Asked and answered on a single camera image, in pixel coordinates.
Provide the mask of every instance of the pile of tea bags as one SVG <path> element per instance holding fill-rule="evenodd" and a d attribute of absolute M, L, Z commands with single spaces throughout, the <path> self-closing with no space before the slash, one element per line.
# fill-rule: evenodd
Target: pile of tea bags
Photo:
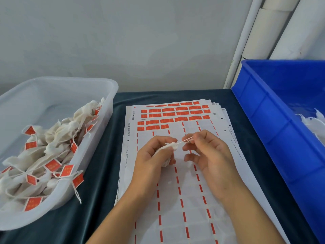
<path fill-rule="evenodd" d="M 2 162 L 7 168 L 0 173 L 0 197 L 6 203 L 2 211 L 27 211 L 49 196 L 60 180 L 69 180 L 80 203 L 76 188 L 83 182 L 82 171 L 73 173 L 70 161 L 84 135 L 96 124 L 104 102 L 91 101 L 73 117 L 58 121 L 50 129 L 28 125 L 22 133 L 29 135 L 22 152 Z"/>
<path fill-rule="evenodd" d="M 325 117 L 319 110 L 315 110 L 316 118 L 305 118 L 301 114 L 297 115 L 301 117 L 301 121 L 303 122 L 303 124 L 305 124 L 306 127 L 308 127 L 308 129 L 316 136 L 316 138 L 325 146 Z"/>

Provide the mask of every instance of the person's right hand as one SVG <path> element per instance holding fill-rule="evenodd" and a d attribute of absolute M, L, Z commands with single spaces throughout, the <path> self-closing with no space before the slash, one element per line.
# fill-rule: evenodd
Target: person's right hand
<path fill-rule="evenodd" d="M 207 130 L 187 134 L 182 140 L 192 136 L 193 140 L 191 143 L 186 143 L 183 150 L 196 151 L 200 156 L 193 153 L 186 154 L 184 161 L 193 161 L 198 165 L 212 194 L 224 203 L 244 185 L 229 147 Z"/>

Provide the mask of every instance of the tablecloth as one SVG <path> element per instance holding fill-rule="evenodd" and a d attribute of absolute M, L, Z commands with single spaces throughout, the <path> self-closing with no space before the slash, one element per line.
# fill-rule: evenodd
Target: tablecloth
<path fill-rule="evenodd" d="M 211 99 L 227 109 L 238 143 L 291 244 L 319 243 L 231 90 L 117 93 L 113 115 L 73 197 L 37 221 L 0 234 L 0 244 L 82 244 L 114 206 L 128 105 Z"/>

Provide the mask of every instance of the forearm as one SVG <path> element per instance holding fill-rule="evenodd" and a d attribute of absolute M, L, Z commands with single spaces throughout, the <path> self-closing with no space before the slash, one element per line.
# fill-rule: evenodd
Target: forearm
<path fill-rule="evenodd" d="M 96 229 L 87 244 L 127 243 L 144 208 L 143 197 L 129 188 Z"/>
<path fill-rule="evenodd" d="M 249 189 L 242 185 L 223 202 L 241 244 L 285 243 Z"/>

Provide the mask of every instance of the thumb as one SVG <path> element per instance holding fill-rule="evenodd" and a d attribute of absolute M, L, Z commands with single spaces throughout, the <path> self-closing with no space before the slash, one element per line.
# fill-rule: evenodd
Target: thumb
<path fill-rule="evenodd" d="M 174 149 L 168 147 L 166 149 L 161 149 L 155 156 L 152 157 L 152 160 L 161 167 L 162 164 L 173 155 Z"/>
<path fill-rule="evenodd" d="M 211 158 L 215 154 L 215 148 L 210 145 L 199 132 L 193 134 L 196 147 L 207 157 Z"/>

